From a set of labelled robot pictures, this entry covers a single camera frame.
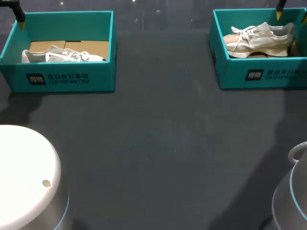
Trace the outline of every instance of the shoelace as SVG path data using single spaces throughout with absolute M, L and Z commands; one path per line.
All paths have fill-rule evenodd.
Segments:
M 81 53 L 74 51 L 72 49 L 65 49 L 63 55 L 67 55 L 68 51 L 70 52 L 67 56 L 65 56 L 64 61 L 87 61 L 90 59 L 90 54 L 86 51 Z
M 249 43 L 249 37 L 258 37 L 258 34 L 254 34 L 252 29 L 255 28 L 255 26 L 249 26 L 247 28 L 245 28 L 244 30 L 239 30 L 235 27 L 231 27 L 231 30 L 234 34 L 237 34 L 239 35 L 239 40 L 234 48 L 234 50 L 239 46 L 240 42 L 244 39 L 244 40 L 247 40 L 247 42 Z

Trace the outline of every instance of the teal box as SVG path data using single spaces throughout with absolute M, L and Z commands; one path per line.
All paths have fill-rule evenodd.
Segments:
M 106 62 L 21 63 L 32 41 L 108 41 L 108 57 Z M 116 54 L 112 11 L 26 13 L 23 31 L 13 25 L 0 71 L 12 92 L 114 91 Z
M 301 22 L 305 8 L 284 9 L 279 21 L 276 9 L 214 10 L 210 50 L 221 89 L 283 88 L 307 86 L 307 25 Z M 245 29 L 267 22 L 272 26 L 295 25 L 295 43 L 301 57 L 230 58 L 223 36 L 231 26 Z

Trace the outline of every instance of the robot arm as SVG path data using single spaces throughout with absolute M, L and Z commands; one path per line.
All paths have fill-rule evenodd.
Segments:
M 18 25 L 23 30 L 25 22 L 25 13 L 20 7 L 19 0 L 0 0 L 0 7 L 1 6 L 8 6 L 13 10 Z

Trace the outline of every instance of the logo on box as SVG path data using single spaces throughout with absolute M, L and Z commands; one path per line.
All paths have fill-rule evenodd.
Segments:
M 263 75 L 263 69 L 250 69 L 246 75 L 246 81 L 259 81 Z
M 27 78 L 31 85 L 46 85 L 44 76 L 41 73 L 27 73 Z

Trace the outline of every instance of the shoe sole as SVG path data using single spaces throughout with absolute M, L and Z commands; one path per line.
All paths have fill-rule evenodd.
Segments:
M 274 57 L 287 57 L 288 56 L 287 48 L 286 49 L 285 48 L 283 49 L 262 48 L 262 49 L 256 49 L 251 52 L 244 52 L 244 53 L 228 51 L 228 54 L 229 56 L 233 56 L 235 58 L 247 58 L 249 55 L 253 53 L 257 53 L 257 52 L 264 53 L 266 55 L 274 56 Z

